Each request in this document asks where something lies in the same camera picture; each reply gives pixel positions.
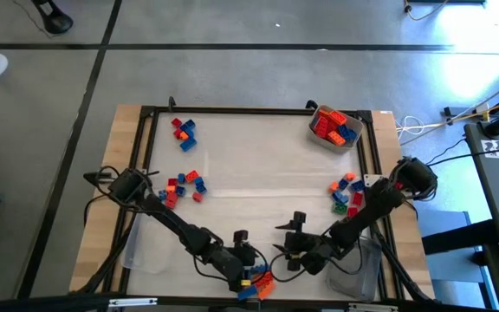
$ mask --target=wooden table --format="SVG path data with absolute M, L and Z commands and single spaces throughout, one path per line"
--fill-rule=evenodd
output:
M 118 107 L 109 134 L 102 166 L 114 166 L 119 171 L 129 166 L 141 109 L 142 106 L 121 105 Z M 387 111 L 372 111 L 371 113 L 380 169 L 384 175 L 388 175 L 396 162 L 402 157 L 394 117 L 392 112 Z M 146 129 L 150 127 L 149 120 L 146 121 L 144 127 Z M 143 132 L 144 135 L 139 150 L 140 156 L 135 160 L 137 167 L 141 166 L 143 159 L 141 155 L 145 154 L 149 132 Z M 373 152 L 369 148 L 367 133 L 363 133 L 361 138 L 364 140 L 364 155 L 367 167 L 372 168 Z M 92 204 L 76 260 L 75 271 L 70 283 L 71 290 L 83 286 L 106 258 L 113 240 L 117 210 L 117 205 L 107 199 L 98 200 Z M 403 205 L 392 212 L 391 219 L 396 251 L 400 262 L 420 289 L 433 298 L 434 291 L 415 212 Z M 385 271 L 387 295 L 390 298 L 395 298 L 396 292 L 392 282 L 392 272 L 390 265 L 384 258 L 383 269 Z M 122 267 L 118 263 L 115 266 L 111 290 L 118 289 L 121 270 Z

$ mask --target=gray floor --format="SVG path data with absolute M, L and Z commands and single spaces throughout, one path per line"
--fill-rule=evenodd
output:
M 17 1 L 32 10 L 29 1 Z M 0 43 L 101 42 L 113 0 L 57 2 L 75 27 L 49 39 L 18 6 L 0 0 Z M 414 5 L 413 12 L 431 7 Z M 82 209 L 93 193 L 81 175 L 99 166 L 119 104 L 164 105 L 169 95 L 179 105 L 201 106 L 302 107 L 315 99 L 430 123 L 441 120 L 443 107 L 470 106 L 499 89 L 498 5 L 452 4 L 418 23 L 401 11 L 400 1 L 382 0 L 124 1 L 111 43 L 436 44 L 451 51 L 109 50 L 33 294 L 68 289 Z M 16 290 L 97 51 L 0 52 L 10 59 L 0 78 L 2 299 Z M 463 125 L 447 127 L 403 151 L 429 160 L 462 134 Z M 462 144 L 448 155 L 468 151 Z M 489 218 L 471 159 L 436 172 L 437 197 L 419 209 L 468 211 L 473 222 Z

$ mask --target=black metal frame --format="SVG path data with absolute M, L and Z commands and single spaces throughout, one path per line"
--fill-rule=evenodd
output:
M 176 105 L 175 100 L 170 97 L 169 104 L 166 107 L 148 107 L 144 106 L 141 109 L 138 127 L 136 130 L 136 136 L 134 138 L 133 150 L 131 153 L 129 167 L 134 168 L 139 157 L 139 148 L 141 145 L 141 138 L 144 133 L 144 126 L 146 124 L 147 118 L 152 118 L 150 125 L 149 139 L 146 144 L 146 153 L 143 159 L 142 170 L 149 170 L 150 159 L 152 156 L 153 143 L 155 141 L 155 133 L 157 129 L 157 122 L 159 119 L 159 113 L 207 113 L 207 114 L 277 114 L 277 115 L 313 115 L 315 109 L 317 108 L 314 101 L 308 101 L 305 109 L 291 109 L 291 108 L 246 108 L 246 107 L 179 107 Z M 344 114 L 352 116 L 354 118 L 360 119 L 365 125 L 368 133 L 368 139 L 370 144 L 370 149 L 373 154 L 373 167 L 374 173 L 380 174 L 380 162 L 379 162 L 379 151 L 376 146 L 376 139 L 373 131 L 373 119 L 371 111 L 341 111 Z M 360 170 L 362 174 L 367 174 L 368 168 L 364 157 L 364 145 L 363 140 L 360 139 L 357 144 L 358 155 L 360 159 Z M 119 212 L 119 217 L 115 225 L 115 230 L 113 234 L 113 244 L 112 248 L 117 244 L 120 234 L 125 228 L 126 213 Z M 385 226 L 386 238 L 391 249 L 396 253 L 394 237 L 392 232 L 392 223 L 390 218 L 385 218 L 383 220 L 383 225 Z M 103 292 L 108 292 L 111 290 L 111 281 L 113 280 L 114 270 L 110 270 L 108 275 L 104 280 Z M 128 280 L 130 276 L 130 270 L 123 268 L 120 275 L 119 292 L 122 294 L 126 293 L 126 288 L 128 285 Z M 404 292 L 401 282 L 398 277 L 393 274 L 393 281 L 395 282 L 395 289 L 397 299 L 405 299 Z M 379 271 L 379 295 L 380 299 L 384 301 L 387 299 L 386 293 L 386 279 L 384 271 L 382 270 L 382 264 Z M 159 305 L 195 305 L 195 306 L 220 306 L 220 307 L 238 307 L 245 309 L 260 309 L 264 306 L 266 307 L 293 307 L 293 308 L 332 308 L 332 309 L 347 309 L 350 302 L 344 301 L 314 301 L 314 300 L 267 300 L 266 302 L 260 302 L 258 300 L 248 300 L 245 302 L 239 302 L 236 298 L 204 298 L 204 297 L 178 297 L 178 296 L 159 296 Z

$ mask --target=plastic bin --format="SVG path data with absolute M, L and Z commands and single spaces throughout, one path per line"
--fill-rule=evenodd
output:
M 355 134 L 357 134 L 357 136 L 355 137 L 355 140 L 352 141 L 351 143 L 346 143 L 343 146 L 336 146 L 333 143 L 329 142 L 328 140 L 325 140 L 323 138 L 318 137 L 313 132 L 313 128 L 311 127 L 311 124 L 313 123 L 313 120 L 320 109 L 327 111 L 327 112 L 333 111 L 332 108 L 330 108 L 326 105 L 321 105 L 315 110 L 315 113 L 313 114 L 313 118 L 311 118 L 311 121 L 309 122 L 309 127 L 308 127 L 309 128 L 309 131 L 308 131 L 309 139 L 312 140 L 313 142 L 321 145 L 321 146 L 324 146 L 325 148 L 328 148 L 329 150 L 331 150 L 333 152 L 336 152 L 336 153 L 343 153 L 343 152 L 346 152 L 346 151 L 349 151 L 350 149 L 352 149 L 357 144 L 357 141 L 360 139 L 361 132 L 363 131 L 363 124 L 361 123 L 361 121 L 356 120 L 354 117 L 350 117 L 350 116 L 340 112 L 342 115 L 344 115 L 344 117 L 346 117 L 346 127 L 348 129 L 354 130 Z
M 363 302 L 371 302 L 377 289 L 382 254 L 380 245 L 370 238 L 360 238 L 360 244 L 363 264 L 359 273 L 349 275 L 328 263 L 327 286 Z M 356 246 L 342 260 L 334 261 L 344 270 L 356 270 L 360 266 L 360 250 Z

